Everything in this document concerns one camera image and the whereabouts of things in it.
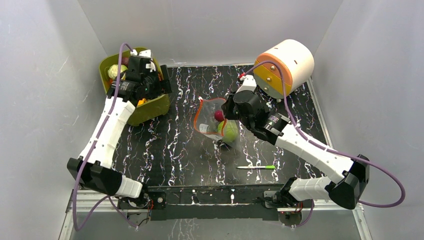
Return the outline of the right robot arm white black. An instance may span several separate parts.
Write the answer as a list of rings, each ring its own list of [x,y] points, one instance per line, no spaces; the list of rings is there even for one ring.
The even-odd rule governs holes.
[[[226,119],[239,121],[258,139],[299,156],[325,175],[291,177],[266,202],[295,207],[304,200],[331,200],[348,210],[356,207],[369,181],[366,163],[336,155],[325,144],[313,145],[312,137],[303,138],[286,116],[269,111],[253,91],[231,93],[221,109]]]

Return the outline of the clear zip bag orange zipper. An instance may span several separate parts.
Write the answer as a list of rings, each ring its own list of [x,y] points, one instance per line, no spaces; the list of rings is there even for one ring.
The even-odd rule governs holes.
[[[217,132],[217,127],[219,125],[219,121],[216,121],[214,118],[214,113],[217,110],[221,110],[222,104],[225,103],[224,98],[213,98],[213,99],[204,99],[202,97],[198,97],[199,107],[194,117],[194,128],[197,132],[203,134],[207,138],[213,141],[221,141],[222,143],[236,148],[240,142],[240,126],[237,123],[239,136],[233,143],[225,143],[222,141],[222,135]]]

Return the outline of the green cabbage toy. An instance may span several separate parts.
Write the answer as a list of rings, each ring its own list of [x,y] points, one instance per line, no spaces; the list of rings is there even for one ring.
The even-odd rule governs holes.
[[[218,124],[217,132],[221,134],[221,140],[226,144],[235,142],[239,136],[239,129],[235,120],[221,121]]]

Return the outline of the magenta round fruit toy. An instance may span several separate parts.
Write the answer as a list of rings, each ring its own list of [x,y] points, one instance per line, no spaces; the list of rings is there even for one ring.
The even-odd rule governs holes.
[[[221,110],[217,110],[214,112],[214,119],[218,122],[222,122],[225,120],[224,114]]]

